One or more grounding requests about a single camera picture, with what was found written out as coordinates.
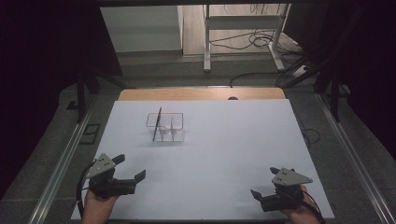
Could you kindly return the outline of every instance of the table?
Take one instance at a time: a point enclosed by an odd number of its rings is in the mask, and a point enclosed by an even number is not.
[[[232,96],[240,100],[227,100]],[[151,141],[146,118],[160,106],[184,114],[184,142]],[[323,216],[333,217],[289,100],[277,88],[123,91],[95,158],[101,153],[125,154],[116,178],[147,170],[135,195],[119,198],[111,219],[282,221],[279,212],[264,213],[250,193],[273,194],[272,166],[312,177],[308,191]],[[77,210],[72,218],[79,219]]]

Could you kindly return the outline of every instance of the white table surface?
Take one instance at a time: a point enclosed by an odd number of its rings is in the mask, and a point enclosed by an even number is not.
[[[183,113],[184,142],[152,142],[146,120],[160,107]],[[280,212],[264,213],[250,193],[274,194],[270,167],[313,178],[308,192],[322,215],[333,217],[289,100],[117,101],[95,158],[102,153],[125,154],[118,179],[147,171],[110,219],[285,220]],[[72,219],[80,219],[77,208]]]

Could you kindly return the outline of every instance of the person's hand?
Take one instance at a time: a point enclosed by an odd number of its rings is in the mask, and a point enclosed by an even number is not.
[[[85,195],[82,224],[104,224],[110,217],[113,206],[119,197],[103,199],[88,189]]]
[[[304,185],[301,185],[301,189],[307,192]],[[309,203],[313,207],[316,207],[314,202],[312,202],[312,200],[306,194],[304,194],[303,201]],[[285,214],[293,224],[319,224],[319,221],[315,217],[314,213],[302,205],[294,210],[281,210],[280,212]]]

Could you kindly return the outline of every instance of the white wall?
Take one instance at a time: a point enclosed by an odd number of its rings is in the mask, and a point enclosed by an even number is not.
[[[176,6],[102,7],[116,52],[181,49]]]

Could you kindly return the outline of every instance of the human hand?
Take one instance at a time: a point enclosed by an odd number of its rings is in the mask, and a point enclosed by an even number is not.
[[[301,190],[307,192],[304,185],[301,185]],[[306,194],[304,194],[303,201],[308,203],[312,207],[316,207],[314,202],[312,202],[312,200]],[[287,209],[281,210],[280,212],[285,214],[293,224],[319,224],[319,221],[315,214],[302,205],[294,210]]]
[[[85,208],[82,224],[104,224],[111,215],[113,206],[119,197],[103,199],[88,189],[85,195]]]

